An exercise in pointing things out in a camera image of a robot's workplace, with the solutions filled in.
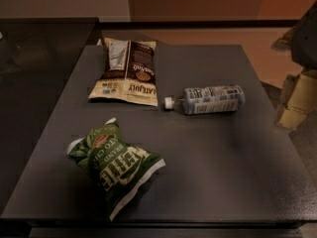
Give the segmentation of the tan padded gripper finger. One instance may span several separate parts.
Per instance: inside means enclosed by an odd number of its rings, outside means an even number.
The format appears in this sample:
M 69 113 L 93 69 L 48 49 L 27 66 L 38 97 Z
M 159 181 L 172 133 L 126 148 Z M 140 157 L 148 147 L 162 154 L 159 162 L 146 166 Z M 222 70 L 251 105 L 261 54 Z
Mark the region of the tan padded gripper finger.
M 304 68 L 288 75 L 283 83 L 276 110 L 275 124 L 295 129 L 317 107 L 317 70 Z

